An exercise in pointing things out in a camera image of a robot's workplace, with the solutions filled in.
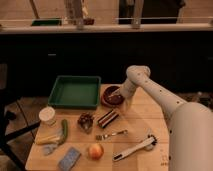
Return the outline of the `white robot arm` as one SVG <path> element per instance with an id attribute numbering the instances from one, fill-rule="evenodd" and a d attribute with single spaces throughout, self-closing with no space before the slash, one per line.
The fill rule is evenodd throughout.
<path id="1" fill-rule="evenodd" d="M 129 66 L 120 93 L 131 99 L 138 87 L 143 88 L 168 118 L 168 170 L 213 171 L 213 112 L 165 89 L 152 81 L 150 74 L 148 66 Z"/>

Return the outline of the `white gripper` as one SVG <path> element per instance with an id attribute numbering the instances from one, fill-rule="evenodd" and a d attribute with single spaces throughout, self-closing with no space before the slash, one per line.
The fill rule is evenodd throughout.
<path id="1" fill-rule="evenodd" d="M 126 79 L 121 85 L 119 92 L 125 99 L 130 99 L 134 96 L 137 86 L 133 84 L 129 79 Z"/>

